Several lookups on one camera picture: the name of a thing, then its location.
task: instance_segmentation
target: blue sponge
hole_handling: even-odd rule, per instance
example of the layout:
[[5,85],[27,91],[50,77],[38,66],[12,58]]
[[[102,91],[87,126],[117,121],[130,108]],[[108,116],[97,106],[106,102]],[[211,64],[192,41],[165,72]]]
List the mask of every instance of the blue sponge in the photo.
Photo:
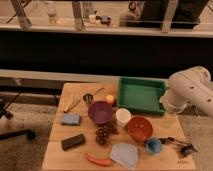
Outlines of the blue sponge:
[[63,114],[61,118],[62,125],[80,125],[80,116],[78,114]]

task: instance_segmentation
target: metal frame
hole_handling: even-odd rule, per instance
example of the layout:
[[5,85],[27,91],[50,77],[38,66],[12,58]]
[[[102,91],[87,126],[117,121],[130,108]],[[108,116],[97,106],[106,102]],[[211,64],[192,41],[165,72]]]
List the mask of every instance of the metal frame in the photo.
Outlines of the metal frame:
[[171,29],[172,19],[175,15],[179,0],[169,0],[162,23],[162,32],[168,33]]
[[118,76],[92,75],[92,74],[72,74],[59,72],[40,72],[24,70],[0,69],[1,78],[12,78],[17,86],[22,85],[22,79],[63,81],[63,82],[117,82]]
[[20,0],[10,0],[10,1],[18,17],[18,22],[20,24],[20,27],[24,29],[29,28],[31,26],[31,22],[27,18],[26,13],[24,12],[24,8],[21,4],[21,1]]
[[[14,25],[1,24],[0,30],[21,31]],[[172,29],[168,33],[163,33],[155,28],[87,28],[84,30],[76,30],[74,27],[62,26],[31,26],[25,31],[33,32],[55,32],[55,33],[72,33],[72,34],[105,34],[105,35],[131,35],[131,36],[162,36],[162,37],[197,37],[197,38],[213,38],[213,31],[199,31],[188,29]]]
[[81,2],[80,1],[72,1],[73,14],[75,19],[75,28],[77,30],[83,30],[84,22],[81,11]]

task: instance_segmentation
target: gray floor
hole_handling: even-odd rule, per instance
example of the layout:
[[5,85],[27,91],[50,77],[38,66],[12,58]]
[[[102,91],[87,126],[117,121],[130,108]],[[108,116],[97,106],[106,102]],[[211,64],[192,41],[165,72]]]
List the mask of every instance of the gray floor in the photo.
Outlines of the gray floor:
[[[1,93],[6,101],[15,93]],[[52,95],[23,93],[10,106],[14,114],[10,121],[0,120],[0,133],[17,129],[32,129],[36,140],[29,142],[25,136],[0,141],[0,171],[40,171],[52,122],[56,113],[56,101]],[[213,120],[195,116],[187,110],[179,117],[187,140],[199,151],[193,154],[197,171],[213,170]]]
[[[0,93],[4,99],[15,94]],[[13,130],[32,129],[36,139],[28,141],[19,136],[0,141],[0,171],[39,171],[46,150],[51,126],[57,110],[53,95],[22,94],[9,111],[14,114],[10,121],[0,120],[0,133]]]

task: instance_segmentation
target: toy food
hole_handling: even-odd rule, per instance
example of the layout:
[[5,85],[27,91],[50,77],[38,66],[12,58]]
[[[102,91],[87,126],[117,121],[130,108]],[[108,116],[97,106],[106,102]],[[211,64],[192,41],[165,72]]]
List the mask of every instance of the toy food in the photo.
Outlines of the toy food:
[[106,96],[106,102],[109,103],[110,105],[114,105],[115,104],[115,96],[108,94]]
[[119,132],[113,125],[102,125],[98,128],[95,134],[96,143],[98,143],[99,145],[105,145],[111,134],[119,134]]
[[133,117],[128,123],[128,133],[135,141],[144,142],[152,136],[153,127],[143,117]]
[[113,108],[105,101],[96,101],[90,105],[88,115],[94,123],[105,124],[111,120]]
[[98,158],[95,158],[91,155],[89,155],[88,153],[85,154],[85,158],[94,163],[94,164],[97,164],[99,166],[110,166],[112,164],[112,160],[110,159],[98,159]]

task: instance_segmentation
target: small blue cup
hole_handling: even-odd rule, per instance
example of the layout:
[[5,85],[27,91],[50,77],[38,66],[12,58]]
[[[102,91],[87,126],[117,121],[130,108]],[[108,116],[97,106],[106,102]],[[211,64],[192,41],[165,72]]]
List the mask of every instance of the small blue cup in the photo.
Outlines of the small blue cup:
[[153,155],[156,153],[160,153],[162,150],[162,143],[157,138],[150,138],[146,141],[146,151]]

